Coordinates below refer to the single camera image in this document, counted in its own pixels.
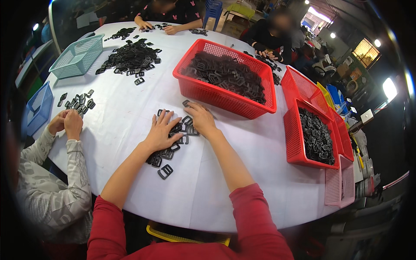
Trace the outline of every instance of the yellow container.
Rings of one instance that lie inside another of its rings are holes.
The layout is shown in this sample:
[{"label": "yellow container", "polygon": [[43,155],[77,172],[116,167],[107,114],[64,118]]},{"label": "yellow container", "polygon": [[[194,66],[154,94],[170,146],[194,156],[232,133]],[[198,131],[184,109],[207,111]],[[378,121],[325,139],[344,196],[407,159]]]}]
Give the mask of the yellow container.
[{"label": "yellow container", "polygon": [[317,82],[316,84],[318,88],[322,91],[322,94],[324,94],[324,98],[327,101],[328,105],[335,110],[334,103],[332,102],[331,94],[324,88],[324,86],[321,85],[321,83]]},{"label": "yellow container", "polygon": [[[204,243],[204,242],[201,242],[201,241],[198,241],[198,240],[193,240],[193,239],[189,239],[189,238],[182,238],[182,237],[178,237],[176,235],[170,235],[170,234],[158,231],[156,229],[153,229],[150,225],[147,225],[146,230],[147,230],[147,233],[149,233],[150,235],[153,235],[157,238],[161,238],[161,239],[169,241],[169,242],[189,242],[189,243],[198,243],[198,244],[203,244]],[[230,236],[224,235],[224,237],[222,239],[219,239],[217,242],[228,246],[230,244],[230,239],[231,239]]]}]

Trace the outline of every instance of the round table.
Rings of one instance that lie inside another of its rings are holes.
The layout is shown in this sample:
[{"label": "round table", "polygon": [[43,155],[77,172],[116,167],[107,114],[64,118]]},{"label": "round table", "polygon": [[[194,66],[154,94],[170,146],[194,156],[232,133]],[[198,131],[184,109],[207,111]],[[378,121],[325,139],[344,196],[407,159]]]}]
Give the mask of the round table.
[{"label": "round table", "polygon": [[[103,25],[96,34],[109,38],[121,28],[136,27],[134,22]],[[203,38],[254,55],[248,44],[229,36],[209,31],[207,37],[189,31],[166,35],[164,31],[141,32],[133,36],[147,38],[158,54],[161,64],[145,72],[145,82],[136,86],[134,76],[114,74],[109,69],[95,75],[112,50],[126,44],[120,38],[103,42],[103,52],[89,71],[79,77],[57,80],[51,73],[47,80],[54,95],[50,119],[63,107],[57,107],[61,95],[68,92],[67,100],[90,89],[96,106],[84,116],[81,133],[88,176],[95,195],[136,145],[145,139],[151,127],[151,118],[158,109],[175,111],[186,116],[182,102],[187,99],[179,90],[178,80],[172,71],[189,47]],[[285,65],[276,74],[283,78]],[[260,185],[270,207],[274,223],[285,228],[312,221],[335,212],[337,207],[324,205],[324,170],[289,164],[286,161],[285,129],[283,115],[287,111],[281,86],[275,86],[277,112],[264,114],[254,120],[205,104],[215,116],[231,146],[237,151]],[[34,135],[38,138],[44,127]],[[64,131],[58,136],[49,158],[67,172],[67,141]],[[236,232],[230,194],[219,163],[209,142],[203,137],[190,137],[171,161],[164,160],[174,169],[163,180],[156,168],[144,164],[132,185],[124,209],[142,217],[173,226],[211,232]]]}]

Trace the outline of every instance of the red plastic basket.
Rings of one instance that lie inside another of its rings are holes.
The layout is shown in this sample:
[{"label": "red plastic basket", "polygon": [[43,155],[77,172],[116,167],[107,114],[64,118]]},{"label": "red plastic basket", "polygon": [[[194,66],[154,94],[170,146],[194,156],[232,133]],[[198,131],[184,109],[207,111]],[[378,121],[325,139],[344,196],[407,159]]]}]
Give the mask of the red plastic basket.
[{"label": "red plastic basket", "polygon": [[333,121],[332,109],[328,106],[322,91],[299,71],[289,65],[286,68],[285,75],[280,83],[285,94],[287,108],[290,109],[294,105],[293,100],[297,98],[310,103]]},{"label": "red plastic basket", "polygon": [[[337,150],[337,141],[332,121],[322,115],[322,113],[316,108],[303,100],[294,99],[292,108],[290,108],[283,116],[283,123],[285,125],[285,137],[286,137],[286,159],[289,163],[299,164],[314,168],[339,168],[339,157]],[[305,154],[305,142],[303,139],[302,125],[300,123],[300,115],[298,107],[304,108],[307,111],[317,115],[324,124],[328,126],[330,136],[332,139],[332,149],[334,153],[335,162],[334,165],[321,163],[318,161],[310,160]]]},{"label": "red plastic basket", "polygon": [[[248,65],[262,79],[261,85],[264,87],[263,93],[266,103],[262,105],[226,89],[182,75],[182,70],[189,65],[195,54],[200,51],[219,57],[227,55],[236,58],[239,63]],[[275,85],[269,65],[218,43],[204,39],[196,40],[173,70],[173,76],[178,79],[181,94],[186,97],[220,107],[249,119],[257,118],[266,112],[276,113]]]},{"label": "red plastic basket", "polygon": [[352,153],[352,145],[349,139],[347,126],[345,126],[342,117],[333,109],[332,113],[334,116],[334,125],[337,127],[337,130],[335,131],[339,132],[339,140],[337,140],[338,153],[342,154],[348,160],[354,161],[354,154]]},{"label": "red plastic basket", "polygon": [[325,205],[346,207],[355,200],[354,166],[339,155],[339,168],[325,171]]}]

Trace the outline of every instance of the light blue plastic basket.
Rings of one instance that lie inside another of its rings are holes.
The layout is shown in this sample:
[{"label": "light blue plastic basket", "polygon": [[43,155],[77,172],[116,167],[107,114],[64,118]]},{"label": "light blue plastic basket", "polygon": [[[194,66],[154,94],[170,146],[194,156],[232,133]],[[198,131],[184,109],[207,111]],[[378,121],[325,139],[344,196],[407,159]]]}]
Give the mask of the light blue plastic basket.
[{"label": "light blue plastic basket", "polygon": [[50,67],[58,79],[84,75],[103,51],[104,34],[91,36],[69,45]]},{"label": "light blue plastic basket", "polygon": [[46,81],[26,105],[27,135],[32,136],[48,120],[52,99],[49,81]]}]

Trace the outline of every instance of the window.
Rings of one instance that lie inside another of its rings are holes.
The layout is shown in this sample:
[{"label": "window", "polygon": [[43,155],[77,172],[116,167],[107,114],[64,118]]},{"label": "window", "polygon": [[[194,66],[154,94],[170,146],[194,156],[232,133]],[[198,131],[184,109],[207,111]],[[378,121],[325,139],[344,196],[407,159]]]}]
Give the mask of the window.
[{"label": "window", "polygon": [[352,53],[365,68],[372,66],[381,56],[380,52],[366,38],[358,44]]}]

